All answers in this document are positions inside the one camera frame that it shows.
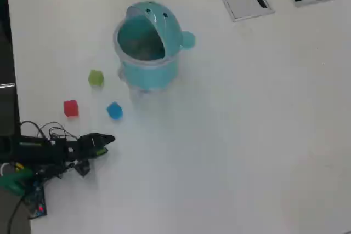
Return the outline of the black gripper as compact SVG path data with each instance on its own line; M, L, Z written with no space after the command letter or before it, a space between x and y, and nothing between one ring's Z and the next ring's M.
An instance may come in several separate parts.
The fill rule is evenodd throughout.
M107 153L105 146L115 140L113 135L89 133L80 136L76 141L67 141L67 161L96 159L103 156Z

